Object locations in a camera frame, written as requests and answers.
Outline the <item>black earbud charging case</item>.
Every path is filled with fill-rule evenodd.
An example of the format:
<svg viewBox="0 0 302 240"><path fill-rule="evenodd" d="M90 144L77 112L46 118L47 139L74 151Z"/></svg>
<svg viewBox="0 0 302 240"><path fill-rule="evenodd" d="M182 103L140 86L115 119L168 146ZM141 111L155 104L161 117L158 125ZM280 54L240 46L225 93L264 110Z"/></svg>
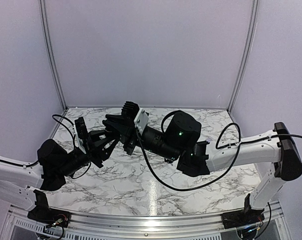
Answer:
<svg viewBox="0 0 302 240"><path fill-rule="evenodd" d="M104 128L104 134L105 134L106 137L109 137L109 136L114 135L114 129L113 129L113 127L111 127L111 126L106 126L106 127Z"/></svg>

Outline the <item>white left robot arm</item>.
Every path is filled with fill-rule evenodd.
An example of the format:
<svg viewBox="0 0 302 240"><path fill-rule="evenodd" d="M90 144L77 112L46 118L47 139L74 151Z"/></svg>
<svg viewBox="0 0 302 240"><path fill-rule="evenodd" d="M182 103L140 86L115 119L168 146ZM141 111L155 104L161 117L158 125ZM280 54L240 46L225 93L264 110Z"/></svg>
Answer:
<svg viewBox="0 0 302 240"><path fill-rule="evenodd" d="M42 222L54 218L45 192L56 191L82 167L99 168L119 142L119 135L103 130L76 135L78 146L67 152L55 140L46 140L37 150L37 161L26 163L0 156L0 199L27 211Z"/></svg>

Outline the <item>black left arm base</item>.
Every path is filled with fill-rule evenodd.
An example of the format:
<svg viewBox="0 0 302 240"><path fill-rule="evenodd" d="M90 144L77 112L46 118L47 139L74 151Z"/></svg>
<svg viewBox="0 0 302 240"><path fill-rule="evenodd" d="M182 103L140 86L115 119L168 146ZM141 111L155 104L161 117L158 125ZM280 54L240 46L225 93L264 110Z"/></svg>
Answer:
<svg viewBox="0 0 302 240"><path fill-rule="evenodd" d="M35 207L28 212L27 217L45 224L53 224L57 220L62 220L60 225L64 228L68 227L71 213L50 208L45 193L39 190L33 192L35 194Z"/></svg>

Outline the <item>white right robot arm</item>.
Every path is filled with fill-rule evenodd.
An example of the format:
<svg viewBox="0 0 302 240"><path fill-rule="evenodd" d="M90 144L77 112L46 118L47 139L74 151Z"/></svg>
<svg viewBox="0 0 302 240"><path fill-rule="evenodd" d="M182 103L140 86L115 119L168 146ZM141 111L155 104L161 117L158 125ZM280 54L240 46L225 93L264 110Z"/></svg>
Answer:
<svg viewBox="0 0 302 240"><path fill-rule="evenodd" d="M177 163L177 170L189 177L207 176L221 170L227 175L232 167L253 163L271 163L271 172L246 197L238 219L249 224L267 201L282 186L302 175L302 160L295 136L284 123L260 135L221 144L219 141L201 141L201 124L190 114L177 110L166 115L167 127L156 130L148 125L148 114L140 109L135 113L108 114L103 125L109 133L117 134L124 150L131 154L136 147L152 152L169 162Z"/></svg>

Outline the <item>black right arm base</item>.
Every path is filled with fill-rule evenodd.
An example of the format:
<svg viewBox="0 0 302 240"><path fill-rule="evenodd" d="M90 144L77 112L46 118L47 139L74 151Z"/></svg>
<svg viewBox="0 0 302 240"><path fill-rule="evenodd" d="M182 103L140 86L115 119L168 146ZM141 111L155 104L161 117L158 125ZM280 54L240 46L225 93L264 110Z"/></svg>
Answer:
<svg viewBox="0 0 302 240"><path fill-rule="evenodd" d="M257 223L260 220L265 219L263 214L264 209L261 210L252 209L250 204L250 196L251 194L249 193L245 197L243 209L229 211L222 214L222 223L224 229L237 228L237 227Z"/></svg>

